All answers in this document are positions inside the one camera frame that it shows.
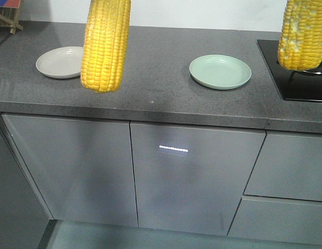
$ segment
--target plate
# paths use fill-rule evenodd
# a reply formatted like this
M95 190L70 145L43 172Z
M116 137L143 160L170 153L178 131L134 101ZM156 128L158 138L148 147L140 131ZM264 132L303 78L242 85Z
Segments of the plate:
M36 68L44 75L67 79L80 75L83 47L62 47L41 55L36 61Z
M191 62L189 70L198 83L218 90L240 87L251 78L251 69L246 63L219 54L198 57Z

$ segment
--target glossy cabinet surface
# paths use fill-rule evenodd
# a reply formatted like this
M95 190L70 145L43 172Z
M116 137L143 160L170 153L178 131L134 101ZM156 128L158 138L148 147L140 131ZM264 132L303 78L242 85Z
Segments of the glossy cabinet surface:
M322 245L322 202L244 196L229 236Z
M54 219L138 225L129 122L3 120Z
M268 131L245 194L322 201L322 135Z
M37 248L48 217L0 134L0 249Z
M132 122L139 226L226 235L265 133Z

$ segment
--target speckled stone countertop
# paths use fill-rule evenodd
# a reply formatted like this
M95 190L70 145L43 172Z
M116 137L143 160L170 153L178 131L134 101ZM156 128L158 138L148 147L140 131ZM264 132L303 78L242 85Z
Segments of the speckled stone countertop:
M79 77L52 79L35 67L51 49L82 46L84 24L22 24L8 38L0 31L0 112L322 133L322 103L282 100L260 54L257 39L279 33L131 26L122 85L97 94ZM226 91L201 86L189 64L206 54L246 62L250 81Z

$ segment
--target induction cooktop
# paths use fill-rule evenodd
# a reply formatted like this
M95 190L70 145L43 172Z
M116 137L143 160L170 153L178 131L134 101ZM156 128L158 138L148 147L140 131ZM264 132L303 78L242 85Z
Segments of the induction cooktop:
M277 60L278 40L258 40L274 83L286 101L322 102L322 74L286 70Z

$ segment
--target yellow corn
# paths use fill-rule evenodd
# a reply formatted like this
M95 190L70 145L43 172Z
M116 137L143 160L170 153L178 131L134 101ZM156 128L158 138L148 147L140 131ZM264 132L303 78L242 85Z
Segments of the yellow corn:
M322 0L288 0L278 60L288 70L304 71L322 60Z
M85 31L82 85L116 91L122 80L131 0L91 0Z

